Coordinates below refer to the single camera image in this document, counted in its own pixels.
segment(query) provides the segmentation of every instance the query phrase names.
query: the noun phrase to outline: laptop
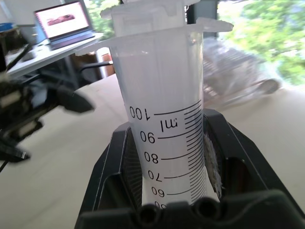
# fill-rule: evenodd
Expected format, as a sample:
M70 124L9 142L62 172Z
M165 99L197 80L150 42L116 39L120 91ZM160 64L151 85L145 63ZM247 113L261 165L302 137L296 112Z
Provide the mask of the laptop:
M94 37L88 19L78 1L35 11L51 49L59 49L70 44Z

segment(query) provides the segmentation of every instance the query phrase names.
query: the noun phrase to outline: window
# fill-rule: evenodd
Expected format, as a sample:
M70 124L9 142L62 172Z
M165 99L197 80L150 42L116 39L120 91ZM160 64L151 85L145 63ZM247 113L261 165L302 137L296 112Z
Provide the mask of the window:
M84 0L89 16L92 21L93 29L103 33L102 40L114 36L111 20L102 19L100 13L102 10L120 4L119 0Z
M305 0L221 0L218 19L234 24L220 34L273 63L294 85L305 84Z

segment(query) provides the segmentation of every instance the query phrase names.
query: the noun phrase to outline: white cylinder cap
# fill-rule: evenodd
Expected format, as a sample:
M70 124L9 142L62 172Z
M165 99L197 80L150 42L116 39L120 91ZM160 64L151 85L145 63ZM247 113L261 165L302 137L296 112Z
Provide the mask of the white cylinder cap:
M124 0L101 12L112 18L116 37L181 27L186 24L184 7L200 0Z

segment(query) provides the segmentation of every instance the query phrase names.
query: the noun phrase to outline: transparent plastic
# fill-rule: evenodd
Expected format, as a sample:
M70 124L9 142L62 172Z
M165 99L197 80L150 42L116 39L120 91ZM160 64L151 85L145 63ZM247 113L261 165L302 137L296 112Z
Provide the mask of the transparent plastic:
M280 89L275 69L257 55L216 38L206 38L203 43L205 107L220 108Z
M202 43L182 28L110 47L147 200L160 207L205 194Z
M204 18L186 25L186 2L197 0L142 0L111 8L106 14L112 16L116 38L76 53L110 48L146 203L160 208L181 200L192 204L205 195L203 31L233 28Z

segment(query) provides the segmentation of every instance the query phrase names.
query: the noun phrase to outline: white table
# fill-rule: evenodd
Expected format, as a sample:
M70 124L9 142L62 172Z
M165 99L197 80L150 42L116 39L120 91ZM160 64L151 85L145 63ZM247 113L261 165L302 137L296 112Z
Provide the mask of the white table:
M45 126L22 142L32 159L0 174L0 222L5 229L72 229L94 164L112 132L127 121L115 76L83 87L96 103L89 114L54 109ZM305 93L276 94L222 111L251 138L305 210Z
M41 67L44 67L50 63L63 59L75 53L75 50L83 48L87 45L97 42L101 38L101 33L96 33L95 37L77 42L75 44L68 45L66 47L51 51L49 46L40 46L35 48L37 57L25 61L18 62L13 68L8 71L8 74L12 77L19 77L30 72L33 72Z

